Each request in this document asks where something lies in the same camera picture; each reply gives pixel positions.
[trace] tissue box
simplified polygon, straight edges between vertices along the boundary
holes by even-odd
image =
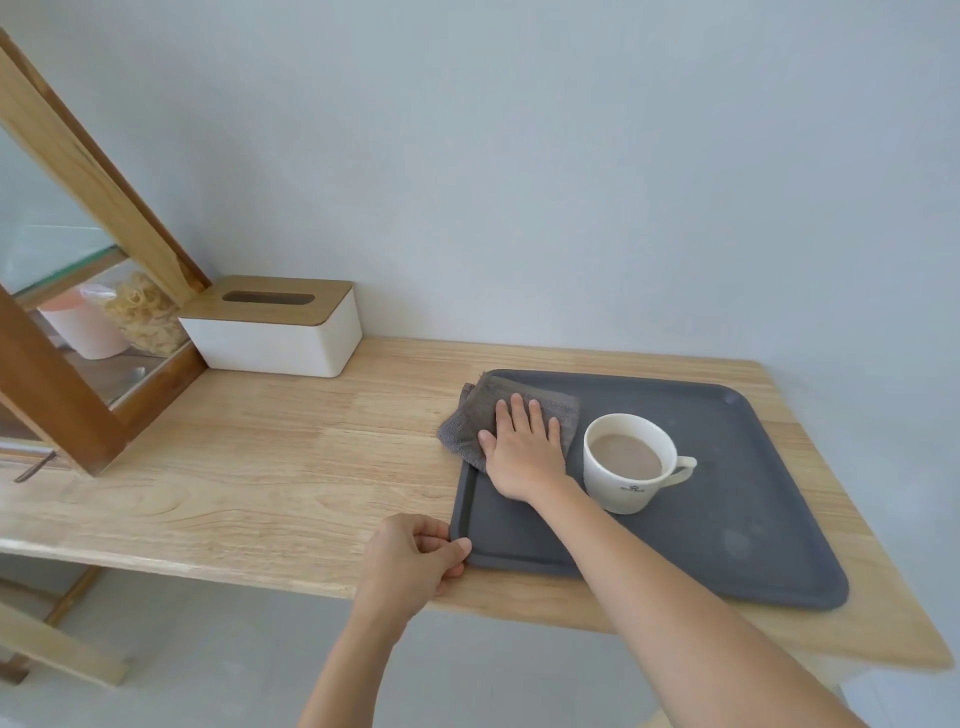
[[[363,335],[349,280],[227,276],[180,310],[208,366],[337,376]]]

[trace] wooden table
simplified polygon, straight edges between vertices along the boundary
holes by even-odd
[[[449,518],[460,462],[434,432],[465,381],[500,367],[741,392],[827,535],[851,596],[828,613],[737,609],[831,684],[869,665],[952,666],[870,527],[752,361],[374,338],[333,379],[209,371],[98,478],[48,469],[4,483],[0,550],[350,597],[380,519],[396,511]],[[561,577],[468,570],[434,606],[612,631],[586,584]]]

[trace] hand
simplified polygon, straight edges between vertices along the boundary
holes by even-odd
[[[523,397],[496,404],[496,437],[480,430],[477,439],[487,457],[487,474],[502,496],[529,503],[538,493],[566,480],[564,452],[560,447],[560,421],[551,417],[543,426],[540,403],[530,400],[530,417]]]
[[[391,629],[396,639],[444,579],[464,572],[470,539],[451,542],[450,527],[429,516],[399,513],[380,522],[367,541],[353,612]]]

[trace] forearm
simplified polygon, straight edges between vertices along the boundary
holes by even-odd
[[[786,652],[620,526],[576,483],[544,490],[533,505],[577,562],[675,725],[862,725]]]
[[[300,715],[298,728],[369,728],[396,629],[351,615]]]

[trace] pasta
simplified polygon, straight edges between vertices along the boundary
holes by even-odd
[[[168,356],[187,340],[177,319],[177,305],[142,271],[134,271],[117,285],[88,286],[83,292],[144,352]]]

